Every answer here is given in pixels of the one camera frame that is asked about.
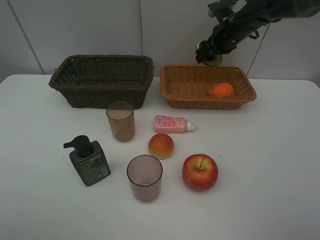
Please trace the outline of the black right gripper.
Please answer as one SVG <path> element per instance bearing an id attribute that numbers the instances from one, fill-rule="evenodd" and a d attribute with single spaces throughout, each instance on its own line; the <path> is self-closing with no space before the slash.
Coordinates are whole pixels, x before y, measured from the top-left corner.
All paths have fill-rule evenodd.
<path id="1" fill-rule="evenodd" d="M 226 18 L 213 28 L 211 36 L 206 41 L 196 44 L 195 59 L 198 64 L 211 64 L 213 61 L 221 61 L 221 54 L 229 54 L 249 35 L 249 20 Z"/>

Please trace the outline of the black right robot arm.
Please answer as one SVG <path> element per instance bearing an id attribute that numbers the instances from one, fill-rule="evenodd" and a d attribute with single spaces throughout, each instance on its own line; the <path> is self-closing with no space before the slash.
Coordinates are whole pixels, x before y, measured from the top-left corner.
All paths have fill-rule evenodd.
<path id="1" fill-rule="evenodd" d="M 310 18 L 320 12 L 318 0 L 247 0 L 237 12 L 236 0 L 218 0 L 208 5 L 208 15 L 218 20 L 207 40 L 197 44 L 195 59 L 215 67 L 246 38 L 258 39 L 258 29 L 282 19 Z"/>

